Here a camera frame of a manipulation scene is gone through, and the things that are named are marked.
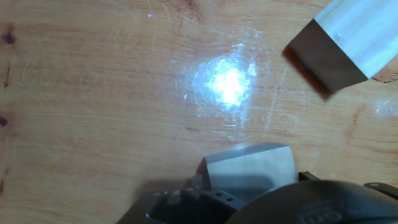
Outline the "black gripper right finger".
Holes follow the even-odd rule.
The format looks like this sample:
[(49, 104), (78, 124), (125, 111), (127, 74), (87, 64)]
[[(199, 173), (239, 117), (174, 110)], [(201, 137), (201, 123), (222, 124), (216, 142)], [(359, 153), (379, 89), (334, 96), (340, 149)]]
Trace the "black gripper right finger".
[[(299, 182), (308, 181), (308, 180), (309, 181), (318, 181), (320, 179), (309, 172), (299, 172), (298, 173), (298, 181)], [(398, 197), (397, 187), (394, 187), (392, 185), (385, 184), (385, 183), (380, 183), (380, 182), (370, 182), (370, 183), (364, 184), (364, 186), (367, 188), (373, 189), (373, 190), (377, 190), (378, 192), (397, 200), (397, 197)]]

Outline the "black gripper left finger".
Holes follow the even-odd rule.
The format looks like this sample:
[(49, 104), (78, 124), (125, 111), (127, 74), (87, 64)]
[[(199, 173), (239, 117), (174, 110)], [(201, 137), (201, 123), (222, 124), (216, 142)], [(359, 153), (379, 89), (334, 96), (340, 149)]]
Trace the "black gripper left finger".
[(223, 190), (211, 190), (203, 176), (196, 175), (181, 190), (142, 194), (117, 224), (220, 224), (245, 204)]

